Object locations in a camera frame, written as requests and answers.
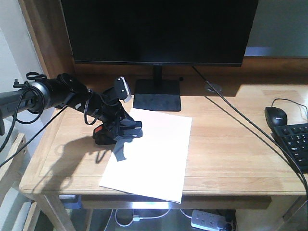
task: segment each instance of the red component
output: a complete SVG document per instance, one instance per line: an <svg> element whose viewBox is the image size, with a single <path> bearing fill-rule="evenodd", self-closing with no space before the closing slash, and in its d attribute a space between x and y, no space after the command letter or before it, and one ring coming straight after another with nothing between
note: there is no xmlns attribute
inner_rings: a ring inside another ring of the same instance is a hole
<svg viewBox="0 0 308 231"><path fill-rule="evenodd" d="M103 125L99 125L96 129L94 129L94 133L97 133L98 131L102 130Z"/></svg>

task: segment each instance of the sheet of paper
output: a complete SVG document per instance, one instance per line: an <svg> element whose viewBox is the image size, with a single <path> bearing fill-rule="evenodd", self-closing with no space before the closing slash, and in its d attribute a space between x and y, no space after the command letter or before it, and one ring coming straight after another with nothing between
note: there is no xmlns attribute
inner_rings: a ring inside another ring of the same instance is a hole
<svg viewBox="0 0 308 231"><path fill-rule="evenodd" d="M143 136L118 141L100 186L181 203L192 118L132 108Z"/></svg>

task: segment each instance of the white cable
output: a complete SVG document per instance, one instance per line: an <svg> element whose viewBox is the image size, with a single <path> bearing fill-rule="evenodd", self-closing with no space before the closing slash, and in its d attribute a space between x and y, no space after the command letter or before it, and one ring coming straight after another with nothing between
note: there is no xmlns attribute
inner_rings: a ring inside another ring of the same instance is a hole
<svg viewBox="0 0 308 231"><path fill-rule="evenodd" d="M171 209L168 209L167 212L165 212L164 214L162 215L159 215L157 217L140 217L140 219L156 219L156 218L162 218L164 217L165 215L167 215L169 212L170 212Z"/></svg>
<svg viewBox="0 0 308 231"><path fill-rule="evenodd" d="M181 213L184 214L184 216L186 216L187 218L191 219L191 216L188 216L186 213L184 213L184 211L182 209L180 209Z"/></svg>
<svg viewBox="0 0 308 231"><path fill-rule="evenodd" d="M107 227L108 227L108 225L109 225L109 222L110 222L110 220L111 220L111 217L112 217L112 213L113 213L113 212L114 212L114 209L111 210L111 213L110 213L110 215L109 215L109 218L108 218L108 221L107 221L107 224L106 224L106 226L105 226L104 231L107 230Z"/></svg>
<svg viewBox="0 0 308 231"><path fill-rule="evenodd" d="M134 210L133 210L133 216L132 216L132 218L131 218L131 221L130 221L127 225L123 225L123 224L121 224L121 223L117 220L117 218L116 218L117 210L118 210L118 209L115 210L115 222L116 222L119 226L121 226L121 227L127 227L127 226L129 226L129 225L131 225L131 224L133 223Z"/></svg>

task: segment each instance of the black robotic arm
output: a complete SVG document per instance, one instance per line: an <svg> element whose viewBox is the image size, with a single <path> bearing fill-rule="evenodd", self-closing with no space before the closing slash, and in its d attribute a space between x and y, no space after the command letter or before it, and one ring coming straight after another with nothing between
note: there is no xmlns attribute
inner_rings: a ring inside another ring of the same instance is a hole
<svg viewBox="0 0 308 231"><path fill-rule="evenodd" d="M30 72L28 80L19 84L16 79L14 88L17 91L0 93L0 135L4 134L3 118L16 112L28 110L41 114L43 110L69 106L84 114L86 124L92 125L102 121L93 132L93 138L99 145L112 144L122 138L142 136L141 121L134 121L119 100L130 100L130 90L123 77L115 79L114 86L102 93L87 89L72 75L63 73L57 78L47 79L45 75ZM89 123L87 116L94 120Z"/></svg>

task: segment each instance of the desk leg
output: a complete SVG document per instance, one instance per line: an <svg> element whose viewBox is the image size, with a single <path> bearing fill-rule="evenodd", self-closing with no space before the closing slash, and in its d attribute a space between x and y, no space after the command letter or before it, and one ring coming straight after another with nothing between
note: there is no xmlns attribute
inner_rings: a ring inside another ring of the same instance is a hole
<svg viewBox="0 0 308 231"><path fill-rule="evenodd" d="M76 231L57 195L34 195L34 200L57 231Z"/></svg>

